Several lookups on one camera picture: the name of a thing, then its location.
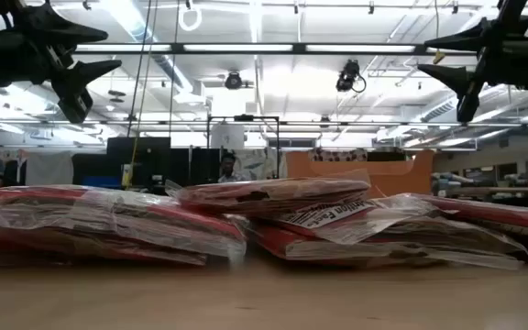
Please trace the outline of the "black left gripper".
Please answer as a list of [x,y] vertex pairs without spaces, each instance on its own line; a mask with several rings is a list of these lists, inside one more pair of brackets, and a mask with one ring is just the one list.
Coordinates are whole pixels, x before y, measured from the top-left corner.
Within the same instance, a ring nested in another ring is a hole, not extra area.
[[71,52],[78,44],[106,40],[108,34],[63,18],[50,2],[14,5],[15,27],[0,30],[0,86],[49,81],[67,120],[81,124],[94,103],[87,84],[117,69],[122,61],[78,61],[71,68]]

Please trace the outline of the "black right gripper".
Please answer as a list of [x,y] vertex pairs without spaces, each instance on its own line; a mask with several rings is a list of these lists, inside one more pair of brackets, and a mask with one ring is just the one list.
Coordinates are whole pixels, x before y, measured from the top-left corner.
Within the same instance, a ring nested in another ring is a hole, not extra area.
[[499,1],[496,19],[482,18],[474,27],[425,41],[426,48],[477,51],[477,78],[465,67],[419,64],[417,69],[450,88],[457,98],[456,120],[470,122],[479,107],[482,84],[511,84],[528,90],[528,16],[524,1]]

